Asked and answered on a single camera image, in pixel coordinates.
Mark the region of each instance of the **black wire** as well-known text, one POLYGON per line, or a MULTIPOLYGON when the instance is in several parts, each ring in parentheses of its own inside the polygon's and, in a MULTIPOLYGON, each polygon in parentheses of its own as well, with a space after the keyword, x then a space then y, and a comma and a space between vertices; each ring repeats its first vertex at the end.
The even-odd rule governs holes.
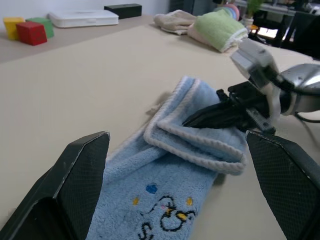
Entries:
POLYGON ((301 120, 301 121, 304 121, 304 122, 306 122, 306 123, 320 124, 320 120, 312 120, 312 119, 305 118, 305 117, 301 116, 298 112, 296 112, 296 113, 294 114, 294 116, 295 116, 297 119, 299 119, 299 120, 301 120))

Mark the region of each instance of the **black box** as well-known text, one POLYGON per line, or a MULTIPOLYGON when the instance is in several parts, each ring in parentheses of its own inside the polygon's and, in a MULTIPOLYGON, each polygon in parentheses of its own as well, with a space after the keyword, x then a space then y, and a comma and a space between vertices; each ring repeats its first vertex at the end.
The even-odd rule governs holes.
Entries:
POLYGON ((117 14, 119 19, 139 17, 142 14, 142 6, 136 3, 104 6, 104 10, 117 14))

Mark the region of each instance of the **toy block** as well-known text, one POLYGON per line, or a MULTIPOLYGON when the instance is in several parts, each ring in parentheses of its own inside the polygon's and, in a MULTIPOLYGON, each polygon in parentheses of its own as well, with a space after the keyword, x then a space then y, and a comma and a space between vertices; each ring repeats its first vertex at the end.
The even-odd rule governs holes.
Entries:
POLYGON ((43 18, 43 17, 33 17, 33 18, 28 18, 25 21, 43 24, 47 39, 52 38, 55 35, 54 27, 50 19, 43 18))
POLYGON ((3 23, 6 29, 6 33, 10 40, 19 40, 16 24, 23 23, 25 20, 23 17, 4 17, 3 23))
POLYGON ((47 42, 45 27, 37 22, 26 21, 16 25, 20 42, 39 45, 47 42))

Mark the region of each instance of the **cartoon embroidery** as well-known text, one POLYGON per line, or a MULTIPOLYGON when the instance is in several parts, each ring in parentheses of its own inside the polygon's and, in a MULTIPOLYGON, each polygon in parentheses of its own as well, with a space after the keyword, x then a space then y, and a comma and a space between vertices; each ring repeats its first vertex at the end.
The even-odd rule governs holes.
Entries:
MULTIPOLYGON (((157 222, 165 232, 179 231, 185 223, 191 222, 196 216, 196 213, 193 210, 187 212, 178 210, 173 197, 169 195, 161 197, 149 212, 140 214, 142 216, 147 216, 153 214, 153 212, 163 213, 157 222)), ((142 224, 141 231, 142 234, 138 234, 140 240, 153 239, 152 226, 149 222, 144 222, 142 224)))

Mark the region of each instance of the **towel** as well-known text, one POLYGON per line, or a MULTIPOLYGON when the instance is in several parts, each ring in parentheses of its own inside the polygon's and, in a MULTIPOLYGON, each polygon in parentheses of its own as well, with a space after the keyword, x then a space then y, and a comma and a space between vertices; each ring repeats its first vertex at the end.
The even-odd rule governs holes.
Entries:
POLYGON ((201 36, 200 33, 198 33, 198 31, 195 29, 194 23, 188 28, 187 34, 189 37, 193 38, 194 40, 197 40, 198 42, 200 42, 204 45, 208 45, 208 46, 212 47, 210 42, 205 40, 204 37, 201 36))
POLYGON ((219 102, 184 77, 154 117, 106 159, 87 240, 186 240, 218 173, 240 174, 245 135, 236 128, 183 127, 219 102))
POLYGON ((248 37, 246 28, 223 9, 198 16, 194 27, 205 40, 222 53, 248 37))
POLYGON ((188 27, 196 21, 196 17, 188 12, 176 10, 168 14, 157 14, 153 21, 166 32, 185 35, 188 27))

